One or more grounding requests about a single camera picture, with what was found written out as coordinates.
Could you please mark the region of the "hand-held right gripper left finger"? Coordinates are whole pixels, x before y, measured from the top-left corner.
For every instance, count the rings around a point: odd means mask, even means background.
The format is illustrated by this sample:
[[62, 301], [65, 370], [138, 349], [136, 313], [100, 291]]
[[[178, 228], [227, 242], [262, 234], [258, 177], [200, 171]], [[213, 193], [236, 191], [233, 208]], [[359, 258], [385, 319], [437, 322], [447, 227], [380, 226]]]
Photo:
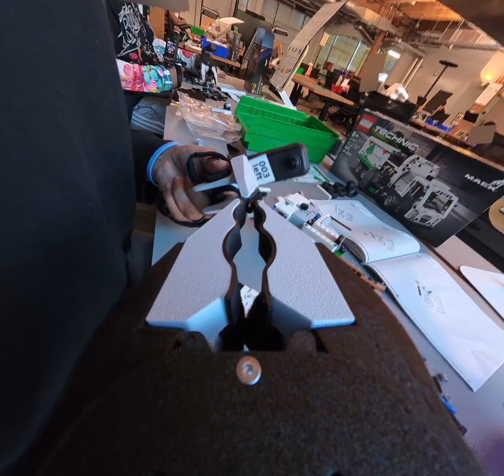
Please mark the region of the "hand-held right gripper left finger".
[[234, 256], [241, 248], [241, 199], [183, 243], [146, 316], [147, 325], [201, 333], [211, 347], [242, 309]]

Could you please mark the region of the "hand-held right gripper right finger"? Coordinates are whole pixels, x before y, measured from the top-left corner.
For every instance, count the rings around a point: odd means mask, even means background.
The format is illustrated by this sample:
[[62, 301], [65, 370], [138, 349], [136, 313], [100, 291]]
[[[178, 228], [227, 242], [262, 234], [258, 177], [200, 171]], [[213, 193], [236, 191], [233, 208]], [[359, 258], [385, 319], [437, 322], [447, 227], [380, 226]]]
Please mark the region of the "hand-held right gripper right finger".
[[335, 255], [262, 201], [254, 203], [254, 221], [271, 325], [288, 340], [300, 330], [353, 324], [355, 316], [322, 253]]

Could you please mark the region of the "another person's forearm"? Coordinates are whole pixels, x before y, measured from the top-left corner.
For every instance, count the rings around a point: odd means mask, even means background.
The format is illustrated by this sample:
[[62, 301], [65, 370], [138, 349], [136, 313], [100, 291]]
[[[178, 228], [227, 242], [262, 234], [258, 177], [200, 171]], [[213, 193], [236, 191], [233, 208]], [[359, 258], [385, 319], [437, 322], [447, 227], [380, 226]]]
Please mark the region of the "another person's forearm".
[[139, 65], [116, 59], [121, 87], [124, 91], [155, 93], [180, 88], [183, 72], [179, 65]]

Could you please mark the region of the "person's left forearm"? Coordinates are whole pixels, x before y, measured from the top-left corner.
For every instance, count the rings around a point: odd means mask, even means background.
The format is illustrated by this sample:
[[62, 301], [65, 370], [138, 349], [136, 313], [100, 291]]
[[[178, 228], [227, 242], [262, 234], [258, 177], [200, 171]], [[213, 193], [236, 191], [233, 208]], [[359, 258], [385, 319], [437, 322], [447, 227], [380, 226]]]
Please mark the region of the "person's left forearm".
[[130, 136], [133, 149], [136, 202], [154, 204], [158, 187], [147, 180], [147, 164], [152, 154], [168, 141], [146, 131], [131, 130]]

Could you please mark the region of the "pile of black lego parts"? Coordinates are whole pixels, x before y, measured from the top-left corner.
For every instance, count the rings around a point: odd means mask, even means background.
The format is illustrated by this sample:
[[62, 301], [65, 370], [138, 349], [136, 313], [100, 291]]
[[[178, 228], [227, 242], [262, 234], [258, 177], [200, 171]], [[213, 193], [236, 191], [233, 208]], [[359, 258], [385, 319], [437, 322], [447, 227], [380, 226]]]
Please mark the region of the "pile of black lego parts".
[[213, 81], [203, 83], [200, 78], [194, 76], [187, 76], [183, 78], [183, 85], [175, 90], [174, 93], [180, 95], [181, 93], [187, 94], [191, 98], [205, 102], [213, 100], [215, 102], [229, 102], [231, 97], [229, 94], [222, 92], [215, 86]]

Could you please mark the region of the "black lego set box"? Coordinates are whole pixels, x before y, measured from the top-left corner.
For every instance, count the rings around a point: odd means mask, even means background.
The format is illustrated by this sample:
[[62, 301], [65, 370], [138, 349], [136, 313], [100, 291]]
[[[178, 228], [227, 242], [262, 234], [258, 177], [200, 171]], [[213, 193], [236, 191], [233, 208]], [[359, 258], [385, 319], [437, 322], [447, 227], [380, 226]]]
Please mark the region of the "black lego set box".
[[499, 165], [367, 108], [330, 172], [433, 247], [503, 197]]

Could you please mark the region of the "pile of dark lego pins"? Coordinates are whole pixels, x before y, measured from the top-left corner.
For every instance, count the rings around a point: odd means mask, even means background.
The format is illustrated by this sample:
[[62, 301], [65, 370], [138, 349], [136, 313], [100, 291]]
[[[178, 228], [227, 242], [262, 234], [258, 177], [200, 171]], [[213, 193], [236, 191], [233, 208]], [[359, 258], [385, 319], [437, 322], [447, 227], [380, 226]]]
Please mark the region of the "pile of dark lego pins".
[[454, 406], [451, 403], [451, 398], [445, 393], [443, 385], [448, 383], [448, 379], [444, 373], [435, 373], [432, 375], [432, 380], [437, 389], [438, 396], [442, 403], [444, 404], [445, 409], [448, 411], [450, 418], [455, 424], [459, 433], [464, 437], [468, 430], [467, 428], [459, 421], [457, 417], [457, 410], [455, 410]]

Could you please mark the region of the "person's left hand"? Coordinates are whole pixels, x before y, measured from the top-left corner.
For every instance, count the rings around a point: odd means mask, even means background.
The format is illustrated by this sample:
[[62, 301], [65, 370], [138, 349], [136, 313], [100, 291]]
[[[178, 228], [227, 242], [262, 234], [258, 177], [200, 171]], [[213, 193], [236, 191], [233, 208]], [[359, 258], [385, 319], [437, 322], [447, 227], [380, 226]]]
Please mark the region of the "person's left hand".
[[214, 156], [217, 151], [198, 145], [171, 147], [154, 165], [154, 181], [170, 217], [175, 221], [196, 223], [208, 219], [202, 211], [211, 204], [210, 194], [208, 191], [195, 192], [193, 188], [196, 184], [191, 182], [186, 170], [187, 160], [192, 154], [205, 152], [212, 155], [194, 158], [193, 166], [198, 176], [208, 177], [231, 170], [228, 161]]

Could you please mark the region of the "green printed sticker sheet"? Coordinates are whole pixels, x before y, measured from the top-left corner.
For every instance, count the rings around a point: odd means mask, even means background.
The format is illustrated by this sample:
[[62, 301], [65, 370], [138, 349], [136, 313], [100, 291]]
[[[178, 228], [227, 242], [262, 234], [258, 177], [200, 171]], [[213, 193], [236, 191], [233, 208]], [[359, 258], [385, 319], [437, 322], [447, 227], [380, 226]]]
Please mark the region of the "green printed sticker sheet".
[[304, 183], [313, 184], [331, 183], [331, 180], [321, 171], [317, 164], [310, 164], [309, 171], [299, 180]]

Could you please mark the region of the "green plastic bin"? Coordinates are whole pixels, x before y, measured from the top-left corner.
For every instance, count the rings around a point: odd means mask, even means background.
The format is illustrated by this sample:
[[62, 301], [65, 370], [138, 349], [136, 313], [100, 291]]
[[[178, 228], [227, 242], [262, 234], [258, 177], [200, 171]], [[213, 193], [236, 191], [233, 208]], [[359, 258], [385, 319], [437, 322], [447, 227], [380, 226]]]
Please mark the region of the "green plastic bin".
[[265, 152], [293, 143], [306, 146], [311, 163], [321, 163], [334, 149], [339, 151], [344, 141], [315, 116], [301, 111], [242, 96], [234, 113], [241, 126], [244, 147]]

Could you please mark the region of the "clear plastic bag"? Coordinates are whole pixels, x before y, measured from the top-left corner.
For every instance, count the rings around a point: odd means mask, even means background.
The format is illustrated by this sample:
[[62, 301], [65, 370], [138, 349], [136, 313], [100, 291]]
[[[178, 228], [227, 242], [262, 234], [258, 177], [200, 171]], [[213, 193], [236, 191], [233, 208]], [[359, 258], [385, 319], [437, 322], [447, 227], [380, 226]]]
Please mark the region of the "clear plastic bag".
[[230, 110], [214, 108], [187, 94], [179, 95], [179, 112], [189, 130], [198, 137], [234, 142], [241, 138], [241, 125]]

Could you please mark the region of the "blue wristband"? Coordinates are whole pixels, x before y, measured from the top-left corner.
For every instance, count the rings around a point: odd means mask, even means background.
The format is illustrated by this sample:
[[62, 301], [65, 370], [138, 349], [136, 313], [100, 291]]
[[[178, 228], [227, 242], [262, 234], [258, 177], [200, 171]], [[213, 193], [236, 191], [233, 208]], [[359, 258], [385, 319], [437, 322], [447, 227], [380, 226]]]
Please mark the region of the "blue wristband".
[[154, 165], [158, 161], [158, 159], [163, 155], [164, 152], [166, 152], [168, 149], [171, 147], [176, 147], [176, 146], [182, 146], [182, 144], [174, 141], [167, 142], [163, 145], [161, 145], [151, 156], [151, 158], [148, 161], [147, 164], [147, 169], [146, 169], [146, 176], [148, 182], [152, 183], [154, 186], [158, 186], [158, 184], [154, 181], [153, 178], [153, 173], [154, 173]]

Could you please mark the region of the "white standing poster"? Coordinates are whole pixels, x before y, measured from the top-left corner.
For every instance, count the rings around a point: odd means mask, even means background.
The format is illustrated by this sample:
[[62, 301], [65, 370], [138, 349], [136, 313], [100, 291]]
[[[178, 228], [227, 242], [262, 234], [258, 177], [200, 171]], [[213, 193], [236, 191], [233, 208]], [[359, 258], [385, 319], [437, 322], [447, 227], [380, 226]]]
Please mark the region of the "white standing poster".
[[314, 14], [306, 26], [299, 31], [287, 50], [282, 54], [282, 58], [270, 79], [270, 84], [276, 91], [283, 92], [287, 82], [305, 58], [310, 41], [346, 3], [347, 0], [325, 4]]

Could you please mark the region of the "blue plastic bin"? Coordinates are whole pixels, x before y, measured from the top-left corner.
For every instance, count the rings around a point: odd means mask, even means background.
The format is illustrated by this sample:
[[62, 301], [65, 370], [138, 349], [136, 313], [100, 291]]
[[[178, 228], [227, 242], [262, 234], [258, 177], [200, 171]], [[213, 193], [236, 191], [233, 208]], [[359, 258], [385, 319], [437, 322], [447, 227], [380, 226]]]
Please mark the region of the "blue plastic bin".
[[216, 41], [208, 40], [204, 35], [200, 37], [202, 53], [209, 53], [213, 58], [228, 58], [229, 48], [226, 45], [218, 44]]

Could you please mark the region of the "instruction sign on stand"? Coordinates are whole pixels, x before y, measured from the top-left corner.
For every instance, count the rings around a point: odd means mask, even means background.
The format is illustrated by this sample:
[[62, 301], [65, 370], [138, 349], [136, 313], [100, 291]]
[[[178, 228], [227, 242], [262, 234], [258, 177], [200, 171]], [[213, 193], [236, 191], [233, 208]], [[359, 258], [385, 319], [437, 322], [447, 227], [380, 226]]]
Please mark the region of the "instruction sign on stand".
[[460, 266], [460, 272], [503, 319], [503, 273]]

